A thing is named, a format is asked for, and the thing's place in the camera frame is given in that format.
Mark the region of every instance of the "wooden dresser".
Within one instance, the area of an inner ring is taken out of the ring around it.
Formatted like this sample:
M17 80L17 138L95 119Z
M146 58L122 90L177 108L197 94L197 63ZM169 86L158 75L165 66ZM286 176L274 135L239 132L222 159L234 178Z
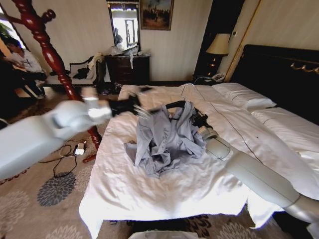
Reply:
M150 57L134 56L133 69L129 56L105 56L111 82L122 85L145 85L150 82Z

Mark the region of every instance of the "floral rug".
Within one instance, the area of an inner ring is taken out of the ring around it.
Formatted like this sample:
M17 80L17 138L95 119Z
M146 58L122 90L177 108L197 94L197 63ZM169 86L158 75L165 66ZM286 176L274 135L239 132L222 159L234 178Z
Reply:
M39 104L29 115L41 115L52 106ZM98 127L103 135L107 123ZM88 183L94 161L82 160L96 149L88 133L72 140L86 140L84 155L64 158L78 142L68 141L61 152L57 150L26 171L0 183L1 239L89 239L87 228L78 213L79 204ZM261 229L250 229L253 223L246 209L240 215L200 215L186 219L158 222L105 221L100 239L127 239L133 232L174 230L196 232L208 239L290 239L276 222L270 220Z

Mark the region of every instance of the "pillow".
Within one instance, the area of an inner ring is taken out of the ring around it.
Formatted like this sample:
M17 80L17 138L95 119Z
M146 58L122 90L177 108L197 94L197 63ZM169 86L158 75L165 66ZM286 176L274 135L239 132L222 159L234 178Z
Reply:
M269 98L238 83L222 83L212 87L235 105L250 112L274 107L276 105L276 103Z
M283 108L258 110L252 115L303 159L317 160L319 170L318 125Z

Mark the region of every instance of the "bed frame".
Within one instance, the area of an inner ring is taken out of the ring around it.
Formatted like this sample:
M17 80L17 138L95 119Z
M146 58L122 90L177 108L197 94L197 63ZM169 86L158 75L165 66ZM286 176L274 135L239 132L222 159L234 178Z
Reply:
M319 125L319 51L246 45L230 81Z

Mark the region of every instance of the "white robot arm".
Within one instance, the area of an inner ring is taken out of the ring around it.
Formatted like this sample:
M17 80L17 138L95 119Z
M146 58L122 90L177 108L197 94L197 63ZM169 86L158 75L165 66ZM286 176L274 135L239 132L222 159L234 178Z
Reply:
M319 222L319 201L298 193L286 178L232 147L213 128L202 126L198 132L206 141L206 152L260 197L302 221Z
M121 112L149 115L136 95L122 101L99 101L93 88L86 88L82 94L84 102L64 101L42 116L28 117L0 130L0 180L25 170L67 139Z

